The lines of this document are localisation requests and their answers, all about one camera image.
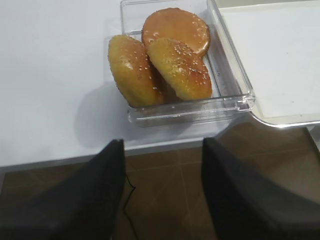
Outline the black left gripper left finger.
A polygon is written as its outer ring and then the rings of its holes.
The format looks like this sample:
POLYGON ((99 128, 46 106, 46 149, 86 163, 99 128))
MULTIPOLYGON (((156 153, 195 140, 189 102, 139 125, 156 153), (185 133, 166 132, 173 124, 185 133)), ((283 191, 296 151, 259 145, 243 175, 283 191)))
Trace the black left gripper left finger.
POLYGON ((110 240, 125 185, 123 140, 112 140, 76 173, 0 211, 2 240, 110 240))

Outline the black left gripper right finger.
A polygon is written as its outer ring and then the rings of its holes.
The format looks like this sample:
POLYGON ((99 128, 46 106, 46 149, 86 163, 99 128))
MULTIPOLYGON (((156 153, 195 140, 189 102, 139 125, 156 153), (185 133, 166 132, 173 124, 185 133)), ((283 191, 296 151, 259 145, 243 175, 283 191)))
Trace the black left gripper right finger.
POLYGON ((219 240, 318 240, 320 205, 242 163, 215 138, 202 142, 201 182, 219 240))

